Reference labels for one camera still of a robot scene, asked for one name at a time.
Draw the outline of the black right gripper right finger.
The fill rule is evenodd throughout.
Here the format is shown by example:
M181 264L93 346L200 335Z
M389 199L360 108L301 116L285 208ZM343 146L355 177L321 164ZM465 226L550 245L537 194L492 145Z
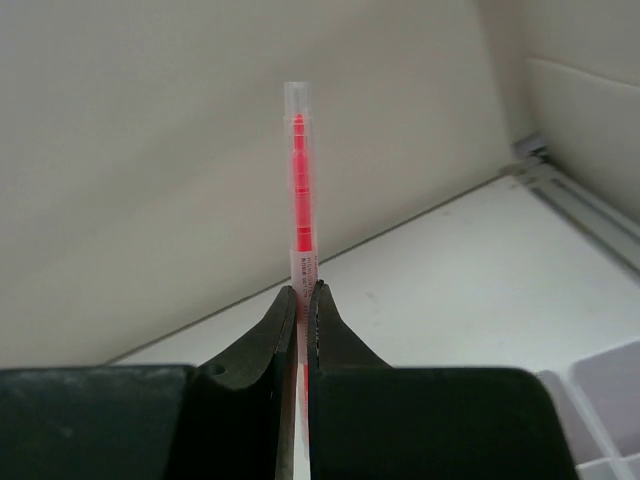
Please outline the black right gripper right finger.
M311 477L398 479L393 370L344 322L323 281L311 299L307 350Z

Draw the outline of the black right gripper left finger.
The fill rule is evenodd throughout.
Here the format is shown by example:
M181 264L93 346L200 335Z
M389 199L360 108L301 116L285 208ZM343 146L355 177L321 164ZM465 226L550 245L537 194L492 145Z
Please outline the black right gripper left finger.
M168 479L290 479L298 370L296 295L197 367L181 409Z

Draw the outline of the red slim highlighter pen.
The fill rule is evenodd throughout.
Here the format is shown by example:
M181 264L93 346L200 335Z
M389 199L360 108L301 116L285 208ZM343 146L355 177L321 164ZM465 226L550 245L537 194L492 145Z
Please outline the red slim highlighter pen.
M309 309L318 280L318 249L314 194L314 148L310 85L284 84L289 205L291 210L290 274L296 294L296 345L298 349L301 437L309 453Z

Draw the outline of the clear compartment organizer box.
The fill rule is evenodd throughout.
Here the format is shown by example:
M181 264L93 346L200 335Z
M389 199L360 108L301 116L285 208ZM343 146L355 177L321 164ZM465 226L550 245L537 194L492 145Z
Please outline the clear compartment organizer box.
M537 373L581 479L639 477L639 340Z

